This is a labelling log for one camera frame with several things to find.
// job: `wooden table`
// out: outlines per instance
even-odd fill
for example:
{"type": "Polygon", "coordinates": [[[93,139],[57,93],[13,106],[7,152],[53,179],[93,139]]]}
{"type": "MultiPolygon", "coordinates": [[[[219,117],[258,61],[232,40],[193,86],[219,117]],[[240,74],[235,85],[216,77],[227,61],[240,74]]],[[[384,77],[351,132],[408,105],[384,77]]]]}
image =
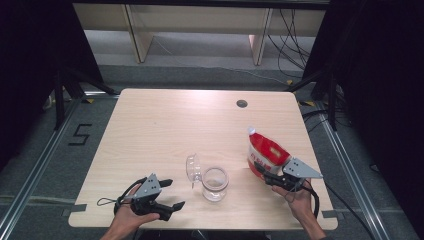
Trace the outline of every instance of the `wooden table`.
{"type": "MultiPolygon", "coordinates": [[[[126,89],[116,104],[73,212],[74,227],[108,227],[113,204],[97,206],[100,198],[116,199],[134,181],[156,173],[173,179],[157,202],[171,206],[186,201],[168,222],[143,225],[159,229],[301,229],[284,198],[271,191],[247,164],[247,128],[254,126],[293,156],[319,170],[299,107],[292,93],[214,90],[126,89]],[[239,107],[244,100],[247,107],[239,107]],[[209,202],[202,184],[186,176],[187,156],[197,153],[203,170],[223,167],[230,178],[227,196],[209,202]]],[[[322,180],[313,180],[320,210],[333,210],[322,180]]],[[[318,221],[335,229],[336,218],[318,221]]]]}

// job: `red packaging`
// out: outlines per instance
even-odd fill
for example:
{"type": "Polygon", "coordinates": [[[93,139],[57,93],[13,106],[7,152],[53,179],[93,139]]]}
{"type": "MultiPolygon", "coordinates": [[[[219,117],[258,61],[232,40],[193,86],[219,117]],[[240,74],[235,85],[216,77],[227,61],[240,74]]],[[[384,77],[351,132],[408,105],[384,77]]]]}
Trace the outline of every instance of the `red packaging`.
{"type": "Polygon", "coordinates": [[[250,170],[262,178],[262,174],[255,168],[254,162],[261,164],[267,171],[277,174],[290,154],[277,143],[256,132],[252,127],[249,128],[249,155],[247,162],[250,170]]]}

